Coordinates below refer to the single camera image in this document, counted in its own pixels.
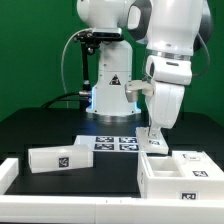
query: black table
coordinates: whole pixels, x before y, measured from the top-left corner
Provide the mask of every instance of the black table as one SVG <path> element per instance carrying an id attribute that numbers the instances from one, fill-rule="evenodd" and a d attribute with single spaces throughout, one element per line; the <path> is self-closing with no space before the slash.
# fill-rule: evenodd
<path id="1" fill-rule="evenodd" d="M 72 145 L 77 135 L 135 136 L 140 121 L 103 123 L 86 118 L 75 109 L 18 110 L 0 123 L 0 162 L 19 158 L 20 174 L 6 194 L 139 197 L 137 153 L 95 152 L 94 168 L 32 174 L 28 149 Z M 209 117 L 181 113 L 176 125 L 163 134 L 172 150 L 205 151 L 224 168 L 224 128 Z"/>

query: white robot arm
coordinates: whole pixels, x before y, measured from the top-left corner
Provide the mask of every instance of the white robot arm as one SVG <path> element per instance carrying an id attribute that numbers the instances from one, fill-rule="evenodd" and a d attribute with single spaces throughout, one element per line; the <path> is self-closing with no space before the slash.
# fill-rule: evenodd
<path id="1" fill-rule="evenodd" d="M 140 150 L 167 154 L 168 146 L 161 128 L 172 128 L 175 124 L 184 96 L 184 85 L 191 82 L 190 58 L 194 53 L 194 42 L 207 1 L 147 2 L 150 3 L 151 15 L 144 37 L 148 52 L 145 72 L 153 94 L 146 94 L 145 101 L 151 124 L 150 128 L 137 128 L 136 135 Z M 139 10 L 137 6 L 132 6 L 130 15 L 139 13 Z M 126 85 L 130 101 L 132 89 L 136 92 L 138 85 L 135 81 Z"/>
<path id="2" fill-rule="evenodd" d="M 98 37 L 120 34 L 127 24 L 128 13 L 134 0 L 78 0 L 80 18 Z M 98 82 L 92 88 L 92 104 L 87 115 L 101 121 L 120 122 L 138 119 L 141 110 L 129 103 L 124 86 L 132 77 L 132 47 L 123 41 L 101 41 Z"/>

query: warning label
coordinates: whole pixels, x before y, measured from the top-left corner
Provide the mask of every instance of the warning label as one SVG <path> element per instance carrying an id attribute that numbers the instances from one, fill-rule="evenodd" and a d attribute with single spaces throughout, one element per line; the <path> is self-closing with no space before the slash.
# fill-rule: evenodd
<path id="1" fill-rule="evenodd" d="M 121 85 L 120 80 L 119 80 L 119 78 L 117 77 L 117 75 L 115 75 L 115 76 L 113 77 L 113 79 L 110 81 L 110 85 L 114 85 L 114 86 Z"/>

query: green wall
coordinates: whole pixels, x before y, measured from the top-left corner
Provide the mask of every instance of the green wall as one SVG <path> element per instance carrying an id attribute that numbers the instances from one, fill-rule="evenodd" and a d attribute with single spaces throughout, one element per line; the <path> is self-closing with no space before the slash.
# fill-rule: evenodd
<path id="1" fill-rule="evenodd" d="M 209 0 L 209 5 L 214 19 L 214 33 L 208 43 L 211 67 L 186 88 L 182 110 L 207 114 L 224 126 L 224 1 Z M 63 94 L 62 50 L 68 38 L 84 27 L 76 12 L 76 0 L 0 0 L 0 120 L 20 108 L 39 107 Z M 140 79 L 144 46 L 132 41 L 127 32 L 125 35 L 134 48 L 133 79 Z M 197 52 L 193 71 L 199 71 L 204 62 L 203 51 Z M 80 45 L 71 44 L 65 60 L 69 91 L 81 88 L 81 74 Z M 90 58 L 90 75 L 94 84 L 97 56 Z M 139 106 L 145 109 L 143 97 Z"/>

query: cable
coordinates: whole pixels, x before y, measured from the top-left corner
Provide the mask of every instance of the cable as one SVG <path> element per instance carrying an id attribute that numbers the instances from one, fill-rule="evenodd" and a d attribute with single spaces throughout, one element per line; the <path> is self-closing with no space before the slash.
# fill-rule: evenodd
<path id="1" fill-rule="evenodd" d="M 73 40 L 73 38 L 80 32 L 85 32 L 91 30 L 90 28 L 84 29 L 84 30 L 80 30 L 76 33 L 74 33 L 67 41 L 67 43 L 65 44 L 65 47 L 63 49 L 63 53 L 62 53 L 62 57 L 61 57 L 61 79 L 62 79 L 62 85 L 63 85 L 63 89 L 64 89 L 64 93 L 67 94 L 68 90 L 66 87 L 66 83 L 65 83 L 65 77 L 64 77 L 64 61 L 65 61 L 65 54 L 68 48 L 68 45 L 70 44 L 70 42 Z"/>
<path id="2" fill-rule="evenodd" d="M 58 102 L 58 101 L 60 101 L 60 100 L 62 100 L 62 99 L 64 99 L 64 98 L 67 98 L 67 97 L 69 97 L 69 96 L 79 96 L 79 93 L 77 93 L 77 92 L 71 92 L 71 93 L 66 93 L 66 94 L 64 94 L 64 95 L 58 96 L 58 97 L 54 98 L 53 100 L 50 100 L 50 101 L 48 101 L 47 103 L 43 104 L 43 105 L 41 106 L 41 108 L 48 108 L 51 104 L 53 104 L 53 103 L 55 103 L 55 102 Z"/>
<path id="3" fill-rule="evenodd" d="M 210 59 L 210 55 L 209 55 L 209 51 L 208 51 L 208 48 L 204 42 L 204 40 L 202 39 L 201 35 L 198 33 L 197 34 L 197 37 L 199 38 L 200 40 L 200 43 L 201 45 L 203 46 L 204 50 L 205 50 L 205 54 L 206 54 L 206 59 L 207 59 L 207 64 L 206 66 L 204 67 L 204 69 L 200 72 L 200 73 L 197 73 L 197 74 L 193 74 L 192 77 L 193 78 L 198 78 L 202 75 L 204 75 L 207 71 L 208 71 L 208 68 L 210 66 L 210 63 L 211 63 L 211 59 Z"/>

